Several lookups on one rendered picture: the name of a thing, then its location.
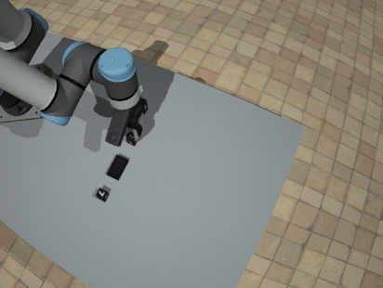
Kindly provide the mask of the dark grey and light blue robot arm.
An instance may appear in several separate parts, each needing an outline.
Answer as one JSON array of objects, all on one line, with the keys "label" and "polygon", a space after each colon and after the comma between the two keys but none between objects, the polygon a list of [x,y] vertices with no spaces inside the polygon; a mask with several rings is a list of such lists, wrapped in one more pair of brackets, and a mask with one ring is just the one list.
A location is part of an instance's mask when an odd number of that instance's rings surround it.
[{"label": "dark grey and light blue robot arm", "polygon": [[0,106],[3,110],[21,116],[33,105],[43,118],[66,125],[92,80],[105,86],[115,108],[105,141],[121,146],[132,107],[140,98],[136,62],[131,52],[122,47],[107,50],[88,42],[74,42],[64,52],[64,68],[56,81],[29,65],[46,36],[47,21],[29,8],[17,10],[19,13],[8,0],[0,0]]}]

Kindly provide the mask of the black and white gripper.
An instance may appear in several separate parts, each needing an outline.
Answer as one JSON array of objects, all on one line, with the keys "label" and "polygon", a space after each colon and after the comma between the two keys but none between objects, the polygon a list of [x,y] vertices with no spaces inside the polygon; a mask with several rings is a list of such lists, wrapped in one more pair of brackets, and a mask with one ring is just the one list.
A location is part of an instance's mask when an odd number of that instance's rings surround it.
[{"label": "black and white gripper", "polygon": [[[133,138],[135,141],[139,141],[141,132],[142,132],[142,126],[144,125],[144,120],[139,122],[139,117],[141,116],[141,114],[145,115],[146,111],[148,110],[148,105],[146,105],[146,109],[145,109],[144,107],[145,104],[147,104],[147,100],[142,98],[140,95],[139,102],[132,107],[133,111],[131,113],[131,116],[127,125],[127,127],[131,128],[130,131],[133,133],[134,135]],[[130,110],[130,109],[127,109],[127,110]],[[127,110],[123,110],[123,111],[127,111]]]}]

